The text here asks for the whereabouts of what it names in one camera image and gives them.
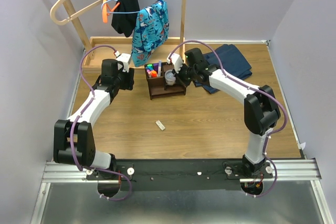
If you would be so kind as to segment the clear paper clip jar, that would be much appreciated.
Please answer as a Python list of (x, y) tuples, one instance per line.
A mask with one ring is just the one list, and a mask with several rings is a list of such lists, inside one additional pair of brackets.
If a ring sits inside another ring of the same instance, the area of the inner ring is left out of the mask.
[(176, 77), (174, 75), (173, 70), (168, 70), (165, 72), (165, 82), (168, 86), (173, 86), (176, 84)]

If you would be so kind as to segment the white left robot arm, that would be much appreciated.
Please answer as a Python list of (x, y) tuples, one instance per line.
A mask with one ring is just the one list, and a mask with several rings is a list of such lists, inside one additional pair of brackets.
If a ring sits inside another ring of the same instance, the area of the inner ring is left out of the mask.
[(114, 155), (96, 150), (92, 128), (119, 90), (133, 89), (134, 69), (130, 63), (130, 54), (103, 60), (101, 75), (91, 87), (86, 101), (66, 120), (55, 123), (53, 158), (56, 163), (76, 165), (80, 170), (98, 168), (104, 179), (116, 175)]

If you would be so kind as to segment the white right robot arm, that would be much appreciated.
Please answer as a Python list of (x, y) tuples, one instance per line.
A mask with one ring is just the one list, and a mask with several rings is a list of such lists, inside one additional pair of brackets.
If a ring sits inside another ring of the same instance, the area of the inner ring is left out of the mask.
[(252, 85), (227, 72), (223, 73), (219, 65), (208, 63), (198, 48), (187, 51), (185, 58), (186, 63), (178, 54), (171, 54), (167, 58), (167, 63), (173, 66), (174, 76), (182, 85), (187, 87), (197, 81), (225, 92), (243, 105), (249, 142), (242, 157), (241, 171), (246, 177), (255, 177), (266, 161), (267, 137), (280, 118), (272, 88)]

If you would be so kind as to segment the black highlighter green cap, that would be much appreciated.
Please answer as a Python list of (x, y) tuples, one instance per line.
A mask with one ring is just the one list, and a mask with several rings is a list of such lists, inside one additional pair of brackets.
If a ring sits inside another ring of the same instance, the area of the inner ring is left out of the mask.
[(148, 69), (150, 69), (151, 71), (152, 71), (152, 70), (154, 70), (154, 68), (153, 68), (153, 65), (152, 65), (152, 64), (148, 64), (148, 65), (147, 65), (147, 67), (148, 67)]

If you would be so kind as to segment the black highlighter orange cap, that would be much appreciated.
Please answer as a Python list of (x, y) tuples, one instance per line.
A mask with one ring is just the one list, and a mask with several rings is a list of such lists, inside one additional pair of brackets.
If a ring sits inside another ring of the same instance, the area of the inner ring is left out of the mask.
[(155, 78), (155, 77), (157, 77), (157, 72), (155, 71), (155, 70), (153, 70), (153, 71), (151, 71), (151, 77), (152, 78)]

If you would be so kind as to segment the black highlighter purple cap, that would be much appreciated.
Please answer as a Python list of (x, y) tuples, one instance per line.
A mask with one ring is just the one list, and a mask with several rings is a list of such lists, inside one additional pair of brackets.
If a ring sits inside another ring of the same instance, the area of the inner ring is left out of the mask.
[(153, 64), (153, 69), (154, 69), (155, 71), (158, 70), (158, 63), (154, 63), (154, 64)]

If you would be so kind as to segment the white marker lavender cap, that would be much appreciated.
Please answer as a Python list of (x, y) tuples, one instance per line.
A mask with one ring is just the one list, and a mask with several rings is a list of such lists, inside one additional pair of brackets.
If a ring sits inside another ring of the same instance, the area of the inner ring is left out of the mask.
[(162, 73), (162, 61), (159, 60), (159, 62), (158, 62), (158, 70), (157, 70), (158, 77), (161, 76), (161, 73)]

